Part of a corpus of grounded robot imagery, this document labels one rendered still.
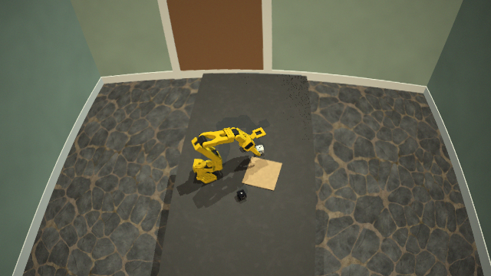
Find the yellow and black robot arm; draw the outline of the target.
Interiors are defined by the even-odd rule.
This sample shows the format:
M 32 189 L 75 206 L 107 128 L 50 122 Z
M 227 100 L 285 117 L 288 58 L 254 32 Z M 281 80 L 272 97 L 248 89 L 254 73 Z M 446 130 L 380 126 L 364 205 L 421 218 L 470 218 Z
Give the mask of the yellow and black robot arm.
M 214 140 L 207 141 L 206 138 Z M 208 183 L 217 179 L 217 176 L 212 173 L 222 169 L 222 158 L 213 146 L 224 143 L 232 143 L 234 142 L 234 139 L 242 143 L 246 140 L 246 135 L 239 128 L 233 127 L 231 129 L 225 128 L 216 132 L 202 133 L 199 135 L 198 139 L 195 137 L 191 141 L 196 151 L 212 159 L 212 161 L 196 159 L 194 169 L 195 172 L 197 172 L 197 180 Z

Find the black die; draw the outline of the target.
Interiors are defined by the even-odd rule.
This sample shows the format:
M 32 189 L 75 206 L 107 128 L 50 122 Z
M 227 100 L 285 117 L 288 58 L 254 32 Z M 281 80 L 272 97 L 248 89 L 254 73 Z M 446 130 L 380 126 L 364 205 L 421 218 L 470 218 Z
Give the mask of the black die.
M 242 200 L 242 199 L 245 199 L 246 198 L 246 193 L 242 189 L 242 190 L 240 190 L 240 191 L 237 192 L 237 196 L 239 197 L 239 200 Z

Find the tan square mat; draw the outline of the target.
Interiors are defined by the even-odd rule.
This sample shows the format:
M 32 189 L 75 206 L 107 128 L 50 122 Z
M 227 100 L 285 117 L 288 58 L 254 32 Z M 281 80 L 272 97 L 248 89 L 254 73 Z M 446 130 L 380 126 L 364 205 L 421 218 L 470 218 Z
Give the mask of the tan square mat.
M 282 163 L 252 156 L 242 183 L 274 191 L 281 167 Z

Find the white die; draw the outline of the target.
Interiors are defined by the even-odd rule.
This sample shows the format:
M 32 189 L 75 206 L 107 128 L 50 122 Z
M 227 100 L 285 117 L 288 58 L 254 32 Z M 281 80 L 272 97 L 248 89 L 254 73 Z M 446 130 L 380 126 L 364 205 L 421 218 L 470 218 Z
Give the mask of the white die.
M 255 148 L 259 151 L 260 154 L 264 153 L 264 148 L 262 145 L 256 146 Z

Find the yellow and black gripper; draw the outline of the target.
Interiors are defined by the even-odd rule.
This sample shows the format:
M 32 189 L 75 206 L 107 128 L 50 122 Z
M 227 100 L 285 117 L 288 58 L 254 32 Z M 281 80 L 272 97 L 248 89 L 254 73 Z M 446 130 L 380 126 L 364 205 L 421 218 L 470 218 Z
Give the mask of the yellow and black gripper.
M 252 131 L 253 133 L 251 135 L 248 135 L 247 133 L 244 133 L 246 135 L 246 140 L 243 141 L 242 143 L 239 143 L 239 145 L 245 150 L 245 151 L 252 151 L 255 155 L 261 156 L 259 151 L 255 148 L 255 143 L 253 139 L 257 139 L 259 137 L 265 136 L 265 132 L 262 128 L 258 128 L 256 130 Z

